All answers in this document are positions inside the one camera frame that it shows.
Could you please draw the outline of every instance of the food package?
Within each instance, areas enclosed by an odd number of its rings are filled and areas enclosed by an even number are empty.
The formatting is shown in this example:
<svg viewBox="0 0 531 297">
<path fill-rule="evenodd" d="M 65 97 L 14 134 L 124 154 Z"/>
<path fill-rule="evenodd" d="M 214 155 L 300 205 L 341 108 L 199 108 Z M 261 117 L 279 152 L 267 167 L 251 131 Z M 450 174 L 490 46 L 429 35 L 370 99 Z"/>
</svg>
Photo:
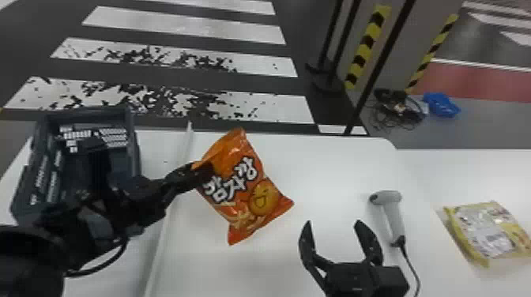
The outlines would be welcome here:
<svg viewBox="0 0 531 297">
<path fill-rule="evenodd" d="M 529 236 L 497 202 L 444 210 L 462 249 L 483 267 L 488 267 L 491 259 L 531 256 Z"/>
<path fill-rule="evenodd" d="M 267 177 L 241 128 L 218 140 L 194 168 L 204 162 L 212 163 L 215 175 L 197 190 L 229 222 L 229 245 L 251 236 L 293 206 Z"/>
</svg>

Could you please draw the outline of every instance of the black plastic crate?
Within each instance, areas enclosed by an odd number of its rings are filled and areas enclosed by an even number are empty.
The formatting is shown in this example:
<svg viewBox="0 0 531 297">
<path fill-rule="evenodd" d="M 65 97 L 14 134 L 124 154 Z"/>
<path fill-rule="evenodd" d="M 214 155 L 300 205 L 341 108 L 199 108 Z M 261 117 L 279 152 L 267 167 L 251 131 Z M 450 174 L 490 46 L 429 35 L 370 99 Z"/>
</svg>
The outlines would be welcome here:
<svg viewBox="0 0 531 297">
<path fill-rule="evenodd" d="M 34 225 L 43 214 L 79 206 L 80 196 L 94 186 L 95 164 L 87 157 L 88 149 L 108 152 L 111 188 L 141 174 L 128 108 L 90 107 L 46 115 L 36 125 L 28 164 L 11 202 L 11 213 L 20 225 Z"/>
</svg>

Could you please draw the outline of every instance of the red floor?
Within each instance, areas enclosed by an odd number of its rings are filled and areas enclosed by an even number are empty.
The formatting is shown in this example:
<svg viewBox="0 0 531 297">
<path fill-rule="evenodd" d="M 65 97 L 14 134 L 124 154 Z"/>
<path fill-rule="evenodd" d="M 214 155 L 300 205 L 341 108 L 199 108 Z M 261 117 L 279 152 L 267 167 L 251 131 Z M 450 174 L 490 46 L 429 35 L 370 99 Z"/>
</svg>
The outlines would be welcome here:
<svg viewBox="0 0 531 297">
<path fill-rule="evenodd" d="M 445 92 L 450 97 L 531 103 L 531 73 L 433 62 L 414 94 Z"/>
</svg>

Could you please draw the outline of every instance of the tangled wires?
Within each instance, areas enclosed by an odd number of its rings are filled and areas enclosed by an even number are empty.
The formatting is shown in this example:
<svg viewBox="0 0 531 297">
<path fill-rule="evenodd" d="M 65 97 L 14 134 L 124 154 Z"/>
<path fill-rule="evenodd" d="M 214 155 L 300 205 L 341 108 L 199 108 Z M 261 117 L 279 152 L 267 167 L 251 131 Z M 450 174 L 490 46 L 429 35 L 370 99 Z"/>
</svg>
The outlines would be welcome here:
<svg viewBox="0 0 531 297">
<path fill-rule="evenodd" d="M 424 119 L 422 107 L 405 94 L 397 96 L 396 92 L 386 91 L 382 93 L 382 90 L 375 90 L 377 100 L 367 106 L 370 111 L 369 125 L 385 133 L 395 127 L 414 130 Z"/>
</svg>

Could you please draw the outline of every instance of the robotic hand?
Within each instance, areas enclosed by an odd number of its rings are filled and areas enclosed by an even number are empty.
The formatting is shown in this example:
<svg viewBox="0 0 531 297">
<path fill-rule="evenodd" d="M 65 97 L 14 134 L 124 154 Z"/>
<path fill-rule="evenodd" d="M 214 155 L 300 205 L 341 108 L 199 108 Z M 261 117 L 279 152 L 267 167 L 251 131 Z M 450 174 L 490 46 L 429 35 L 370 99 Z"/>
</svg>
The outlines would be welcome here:
<svg viewBox="0 0 531 297">
<path fill-rule="evenodd" d="M 86 276 L 118 260 L 129 238 L 162 220 L 176 195 L 208 182 L 211 164 L 187 164 L 164 179 L 137 176 L 115 188 L 105 174 L 94 175 L 91 190 L 41 209 L 24 226 L 0 226 L 0 296 L 62 295 L 65 277 Z M 119 247 L 104 263 L 83 265 Z"/>
</svg>

